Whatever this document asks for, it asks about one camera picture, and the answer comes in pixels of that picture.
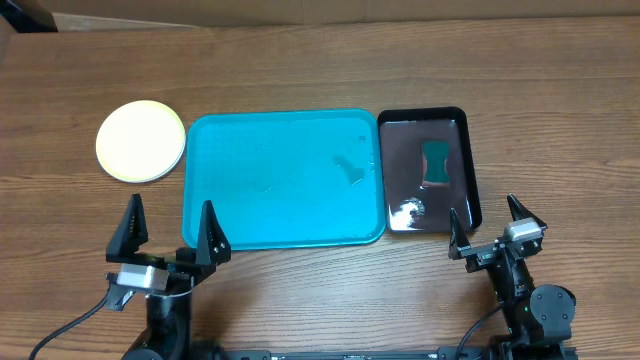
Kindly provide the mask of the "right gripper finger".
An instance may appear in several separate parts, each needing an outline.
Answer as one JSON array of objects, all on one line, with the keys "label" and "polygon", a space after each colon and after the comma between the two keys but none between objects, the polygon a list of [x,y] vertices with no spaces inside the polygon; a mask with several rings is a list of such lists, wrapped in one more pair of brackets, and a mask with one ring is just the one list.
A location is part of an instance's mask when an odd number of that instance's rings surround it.
[{"label": "right gripper finger", "polygon": [[448,257],[452,260],[462,259],[462,252],[469,250],[471,246],[454,208],[450,209],[450,232]]},{"label": "right gripper finger", "polygon": [[526,208],[513,193],[507,195],[507,202],[514,221],[533,219],[541,230],[548,228],[547,224]]}]

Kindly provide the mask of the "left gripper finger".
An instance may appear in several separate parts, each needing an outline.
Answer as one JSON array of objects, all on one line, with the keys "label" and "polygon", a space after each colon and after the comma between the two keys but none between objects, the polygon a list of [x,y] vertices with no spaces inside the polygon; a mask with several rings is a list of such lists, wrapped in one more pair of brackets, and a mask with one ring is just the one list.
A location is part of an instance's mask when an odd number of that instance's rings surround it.
[{"label": "left gripper finger", "polygon": [[132,194],[124,215],[107,248],[106,259],[117,260],[135,255],[149,240],[140,194]]},{"label": "left gripper finger", "polygon": [[230,243],[218,222],[212,202],[207,200],[202,206],[195,262],[198,265],[221,265],[230,259]]}]

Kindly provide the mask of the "green scrubbing sponge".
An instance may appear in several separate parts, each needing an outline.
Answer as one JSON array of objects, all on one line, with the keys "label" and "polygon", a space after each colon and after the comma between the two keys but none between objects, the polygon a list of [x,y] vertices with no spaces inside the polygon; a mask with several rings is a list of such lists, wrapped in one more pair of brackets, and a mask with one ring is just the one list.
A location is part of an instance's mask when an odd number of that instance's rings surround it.
[{"label": "green scrubbing sponge", "polygon": [[448,186],[450,178],[447,170],[449,143],[426,141],[421,145],[423,159],[423,187]]}]

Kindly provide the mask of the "yellow plate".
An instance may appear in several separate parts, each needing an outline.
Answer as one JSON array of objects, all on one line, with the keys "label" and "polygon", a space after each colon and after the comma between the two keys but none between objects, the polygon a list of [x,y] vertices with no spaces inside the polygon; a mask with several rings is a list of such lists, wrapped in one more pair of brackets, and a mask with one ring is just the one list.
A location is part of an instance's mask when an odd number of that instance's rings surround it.
[{"label": "yellow plate", "polygon": [[147,177],[169,168],[185,150],[177,113],[152,100],[124,104],[109,114],[96,136],[99,165],[109,175]]}]

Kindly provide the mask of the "light blue plate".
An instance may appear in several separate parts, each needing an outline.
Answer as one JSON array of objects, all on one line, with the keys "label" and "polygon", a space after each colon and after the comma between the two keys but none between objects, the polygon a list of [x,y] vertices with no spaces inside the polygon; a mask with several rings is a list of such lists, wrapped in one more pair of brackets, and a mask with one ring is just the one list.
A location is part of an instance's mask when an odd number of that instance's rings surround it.
[{"label": "light blue plate", "polygon": [[180,154],[180,156],[175,160],[175,162],[169,168],[167,168],[166,170],[163,170],[157,175],[147,176],[147,177],[131,177],[131,176],[124,176],[124,175],[118,175],[118,176],[110,175],[110,176],[113,177],[114,179],[117,179],[118,181],[125,182],[125,183],[132,183],[132,184],[154,182],[170,175],[182,162],[185,155],[186,155],[186,150]]}]

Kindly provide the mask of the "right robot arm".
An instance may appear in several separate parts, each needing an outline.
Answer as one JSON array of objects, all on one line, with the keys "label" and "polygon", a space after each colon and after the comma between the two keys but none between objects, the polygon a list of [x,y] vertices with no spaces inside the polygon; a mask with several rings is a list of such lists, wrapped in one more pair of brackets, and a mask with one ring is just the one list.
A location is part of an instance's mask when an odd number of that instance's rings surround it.
[{"label": "right robot arm", "polygon": [[[463,335],[454,359],[575,359],[577,352],[564,342],[572,336],[571,323],[577,300],[565,287],[537,286],[526,259],[542,250],[547,224],[528,210],[515,195],[507,196],[512,221],[492,244],[472,247],[457,212],[450,211],[448,256],[464,260],[469,273],[485,270],[497,306]],[[466,348],[474,332],[494,314],[502,313],[508,333],[494,335],[484,347]]]}]

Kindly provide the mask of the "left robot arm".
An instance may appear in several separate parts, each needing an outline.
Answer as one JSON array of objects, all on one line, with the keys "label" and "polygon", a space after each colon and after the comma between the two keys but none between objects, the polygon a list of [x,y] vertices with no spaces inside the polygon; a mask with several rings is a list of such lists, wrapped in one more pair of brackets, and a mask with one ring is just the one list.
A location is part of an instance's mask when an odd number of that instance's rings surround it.
[{"label": "left robot arm", "polygon": [[125,359],[191,359],[192,292],[231,259],[231,245],[212,202],[202,205],[197,245],[173,256],[144,253],[149,240],[142,198],[130,197],[106,248],[106,261],[120,266],[109,273],[105,306],[122,311],[136,294],[145,296],[146,328],[125,352]]}]

